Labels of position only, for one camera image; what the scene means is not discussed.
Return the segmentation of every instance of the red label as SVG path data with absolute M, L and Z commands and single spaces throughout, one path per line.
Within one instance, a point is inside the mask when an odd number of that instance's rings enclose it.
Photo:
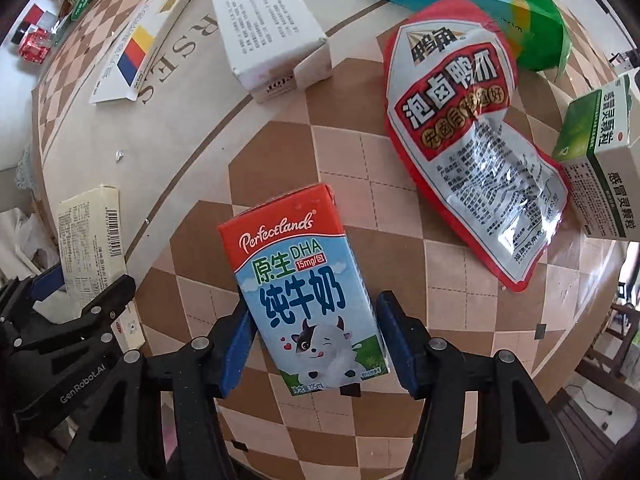
M 234 272 L 255 253 L 280 240 L 297 236 L 344 234 L 327 184 L 305 187 L 246 211 L 219 225 L 218 230 Z
M 509 107 L 495 47 L 479 43 L 449 54 L 396 103 L 396 114 L 427 160 L 460 139 L 475 118 Z
M 298 271 L 310 269 L 311 267 L 315 267 L 320 264 L 326 263 L 326 256 L 324 253 L 314 254 L 313 256 L 308 256 L 306 258 L 302 258 L 301 260 L 296 260 L 296 269 Z

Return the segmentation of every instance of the barcode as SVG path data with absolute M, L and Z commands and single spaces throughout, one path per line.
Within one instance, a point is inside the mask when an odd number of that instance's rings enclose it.
M 120 242 L 120 229 L 118 228 L 118 212 L 115 209 L 107 209 L 107 240 L 109 242 L 109 256 L 122 256 L 122 244 Z

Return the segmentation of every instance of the table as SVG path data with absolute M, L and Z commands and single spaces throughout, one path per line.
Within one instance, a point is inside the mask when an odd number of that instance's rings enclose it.
M 138 101 L 91 106 L 102 57 L 140 1 L 94 5 L 34 90 L 33 113 L 44 209 L 99 184 L 120 189 L 146 352 L 179 348 L 235 306 L 217 224 L 322 181 L 334 188 L 372 297 L 392 289 L 407 314 L 463 351 L 513 350 L 545 398 L 555 394 L 610 305 L 624 246 L 585 238 L 567 212 L 525 292 L 506 290 L 479 263 L 416 193 L 385 133 L 381 48 L 407 10 L 384 0 L 305 0 L 330 37 L 334 76 L 257 105 L 228 69 L 210 0 L 193 0 Z M 547 153 L 568 102 L 614 77 L 562 13 L 574 40 L 566 73 L 521 72 L 506 117 Z M 241 384 L 218 403 L 229 451 L 284 480 L 394 478 L 421 403 L 394 373 L 362 390 L 360 398 L 291 397 L 257 342 Z M 473 449 L 475 400 L 467 394 L 461 467 Z

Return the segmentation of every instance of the screw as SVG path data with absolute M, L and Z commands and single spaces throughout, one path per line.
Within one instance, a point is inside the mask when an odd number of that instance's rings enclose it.
M 432 337 L 429 339 L 429 346 L 434 350 L 444 350 L 447 347 L 447 342 L 441 337 Z
M 204 350 L 207 346 L 209 346 L 209 339 L 204 336 L 197 337 L 191 341 L 191 347 L 194 350 Z
M 124 362 L 133 364 L 138 359 L 140 359 L 140 352 L 137 350 L 129 350 L 126 354 L 124 354 Z
M 500 350 L 498 352 L 498 359 L 503 363 L 513 363 L 516 360 L 516 356 L 509 350 Z

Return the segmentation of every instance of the red and white snack package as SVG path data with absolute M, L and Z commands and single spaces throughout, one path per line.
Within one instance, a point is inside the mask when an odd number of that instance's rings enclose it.
M 517 85 L 506 38 L 468 0 L 440 0 L 386 46 L 387 129 L 418 189 L 520 292 L 567 204 L 559 166 L 502 122 Z

